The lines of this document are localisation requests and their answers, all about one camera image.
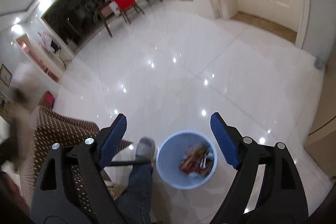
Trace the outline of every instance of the blue gripper pad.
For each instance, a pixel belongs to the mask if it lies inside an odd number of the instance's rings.
[[[226,162],[238,170],[240,165],[238,148],[228,135],[224,125],[217,116],[217,112],[211,115],[210,126]]]
[[[127,120],[124,115],[118,120],[114,127],[106,128],[110,129],[110,134],[107,137],[105,143],[100,148],[100,160],[99,167],[103,169],[106,165],[109,165],[117,152],[119,143],[121,142],[127,128]]]

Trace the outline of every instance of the brown polka dot cloth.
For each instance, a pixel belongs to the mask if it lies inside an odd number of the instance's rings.
[[[99,128],[93,122],[64,117],[50,109],[39,107],[33,136],[33,148],[20,167],[22,195],[29,207],[37,176],[51,146],[54,143],[59,143],[64,147],[75,146],[89,137],[94,138],[98,133]],[[130,144],[131,142],[122,140],[117,153]],[[82,209],[92,213],[83,179],[77,166],[72,166],[72,174]]]

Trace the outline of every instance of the person's leg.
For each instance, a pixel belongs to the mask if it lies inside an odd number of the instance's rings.
[[[154,157],[155,144],[150,138],[142,138],[136,149],[136,160]],[[151,164],[134,165],[128,178],[128,186],[115,201],[119,211],[130,224],[150,224],[151,198],[152,198]]]

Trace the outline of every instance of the red chair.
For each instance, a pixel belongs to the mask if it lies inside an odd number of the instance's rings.
[[[139,7],[139,5],[135,2],[135,0],[112,0],[118,5],[118,9],[120,11],[120,14],[123,16],[125,22],[129,22],[131,24],[131,21],[127,17],[127,11],[131,8],[134,8],[134,10],[139,14],[139,9],[143,14],[143,10]]]

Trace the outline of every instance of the blue bucket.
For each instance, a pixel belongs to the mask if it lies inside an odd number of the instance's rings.
[[[179,166],[182,164],[186,150],[197,147],[200,143],[213,150],[212,170],[206,177],[187,175],[179,169]],[[161,145],[156,156],[156,168],[165,183],[176,189],[189,190],[203,185],[211,178],[215,172],[217,160],[216,147],[208,137],[197,132],[181,131],[171,135]]]

